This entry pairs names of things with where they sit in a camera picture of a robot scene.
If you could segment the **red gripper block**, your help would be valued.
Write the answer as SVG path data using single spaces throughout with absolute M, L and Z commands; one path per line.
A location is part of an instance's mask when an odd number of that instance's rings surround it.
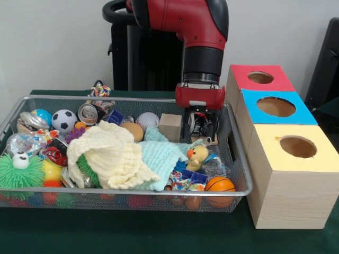
M 184 107 L 184 125 L 183 139 L 188 140 L 190 137 L 190 115 L 191 106 L 204 106 L 208 110 L 214 110 L 212 116 L 212 142 L 215 142 L 216 134 L 219 128 L 218 111 L 223 107 L 226 90 L 222 88 L 193 88 L 178 85 L 175 90 L 176 104 Z

